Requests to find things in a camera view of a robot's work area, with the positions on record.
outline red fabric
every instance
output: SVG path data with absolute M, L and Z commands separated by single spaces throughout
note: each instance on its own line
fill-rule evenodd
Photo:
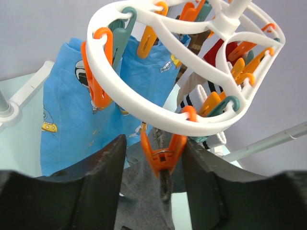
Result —
M 213 65 L 215 67 L 215 59 L 216 59 L 216 54 L 219 48 L 221 48 L 222 44 L 224 41 L 222 39 L 218 40 L 215 45 L 203 56 L 203 59 L 206 60 L 209 64 Z M 226 46 L 226 59 L 228 60 L 228 55 L 235 49 L 237 48 L 237 43 L 236 42 L 231 42 Z M 231 61 L 231 64 L 234 65 L 236 61 L 238 60 Z

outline teal clothespin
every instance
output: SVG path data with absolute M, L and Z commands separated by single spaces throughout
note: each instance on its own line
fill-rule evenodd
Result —
M 240 101 L 236 96 L 227 96 L 224 100 L 222 100 L 212 111 L 208 114 L 207 117 L 218 116 L 223 113 L 226 105 L 229 102 L 233 102 L 233 110 L 236 112 L 240 108 Z
M 126 7 L 122 10 L 122 13 L 132 13 L 132 17 L 128 22 L 126 28 L 120 27 L 121 22 L 119 23 L 119 27 L 115 28 L 113 31 L 113 69 L 116 70 L 117 66 L 120 62 L 121 57 L 124 54 L 125 48 L 129 41 L 131 32 L 133 30 L 137 13 L 136 10 L 132 7 Z
M 224 100 L 222 100 L 212 111 L 208 114 L 207 117 L 218 116 L 223 113 L 226 105 L 229 102 L 233 102 L 233 110 L 236 112 L 240 108 L 240 101 L 236 96 L 227 96 Z M 203 143 L 208 137 L 192 137 L 197 143 Z
M 248 56 L 245 59 L 245 66 L 247 66 L 248 63 L 250 63 L 252 61 L 252 59 L 254 59 L 254 57 L 255 57 L 254 52 L 252 50 L 250 50 L 248 52 Z
M 209 4 L 208 1 L 205 1 L 205 3 L 203 4 L 201 11 L 199 12 L 199 14 L 197 15 L 197 18 L 195 19 L 196 22 L 203 22 L 206 20 L 206 18 L 208 17 L 210 11 L 212 9 L 212 6 Z
M 108 28 L 113 32 L 117 28 L 125 28 L 125 21 L 123 19 L 116 19 L 111 22 Z

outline white wall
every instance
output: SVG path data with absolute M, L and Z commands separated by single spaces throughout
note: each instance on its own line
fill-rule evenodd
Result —
M 54 60 L 61 44 L 71 37 L 85 39 L 87 24 L 101 6 L 114 0 L 2 0 L 0 1 L 0 80 L 37 70 Z M 282 28 L 286 45 L 272 65 L 247 114 L 226 132 L 236 150 L 306 120 L 307 77 L 305 36 L 306 1 L 254 0 Z M 170 10 L 176 16 L 180 7 Z M 142 34 L 142 26 L 134 35 Z M 206 42 L 203 53 L 215 42 Z M 273 174 L 307 169 L 307 137 L 266 150 L 241 161 L 246 169 Z

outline hanging laundry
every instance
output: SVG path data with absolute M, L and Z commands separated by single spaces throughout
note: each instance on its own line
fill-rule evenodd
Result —
M 181 113 L 181 110 L 187 106 L 191 105 L 193 106 L 196 111 L 198 112 L 203 103 L 206 101 L 208 98 L 206 91 L 201 85 L 196 85 L 196 87 L 187 95 L 184 95 L 183 100 L 180 102 L 177 110 L 175 113 Z M 227 142 L 226 136 L 224 132 L 209 136 L 207 139 L 202 141 L 200 145 L 205 148 L 206 150 L 225 145 Z
M 41 166 L 46 176 L 100 150 L 100 137 L 116 108 L 114 102 L 105 108 L 92 102 L 81 43 L 72 38 L 62 45 L 44 84 Z
M 203 57 L 203 59 L 206 62 L 208 62 L 209 64 L 211 64 L 214 67 L 215 67 L 215 59 L 216 59 L 217 51 L 223 45 L 223 43 L 224 43 L 224 41 L 222 39 L 218 40 L 215 43 L 215 45 Z M 227 44 L 226 52 L 225 52 L 227 61 L 229 61 L 228 55 L 236 47 L 237 47 L 236 42 L 231 42 L 231 43 Z M 237 59 L 232 61 L 231 64 L 234 65 L 236 63 L 236 61 L 237 61 Z M 218 86 L 218 85 L 216 85 L 216 84 L 214 84 L 210 81 L 207 81 L 206 79 L 204 79 L 202 76 L 198 75 L 197 73 L 192 73 L 188 77 L 188 79 L 186 80 L 184 85 L 178 91 L 177 103 L 180 103 L 183 100 L 184 95 L 187 95 L 188 93 L 190 93 L 195 88 L 195 86 L 198 85 L 198 84 L 203 85 L 207 94 L 210 94 L 211 92 L 221 93 L 223 91 L 223 89 L 220 86 Z
M 154 150 L 167 148 L 171 137 L 172 134 L 157 128 L 148 135 Z M 120 189 L 123 196 L 119 197 L 114 230 L 175 230 L 170 195 L 185 192 L 181 161 L 167 178 L 165 187 L 170 193 L 165 199 L 161 194 L 163 181 L 153 173 L 141 143 L 133 144 L 126 154 L 130 167 L 123 172 Z
M 190 42 L 188 35 L 174 35 L 182 44 L 188 46 Z M 139 43 L 135 37 L 130 37 L 123 54 L 120 77 L 142 97 L 162 107 L 174 87 L 181 62 L 158 39 L 147 58 L 140 58 L 136 52 Z M 125 134 L 129 147 L 140 141 L 142 130 L 148 133 L 151 128 L 150 125 L 146 125 L 117 106 L 106 127 L 108 133 L 102 137 L 103 146 L 119 134 Z

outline cartoon rocket print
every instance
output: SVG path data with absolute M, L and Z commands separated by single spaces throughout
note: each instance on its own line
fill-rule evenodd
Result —
M 44 108 L 44 123 L 42 126 L 42 131 L 47 131 L 51 133 L 56 133 L 58 131 L 58 127 L 53 122 L 52 116 L 45 108 Z

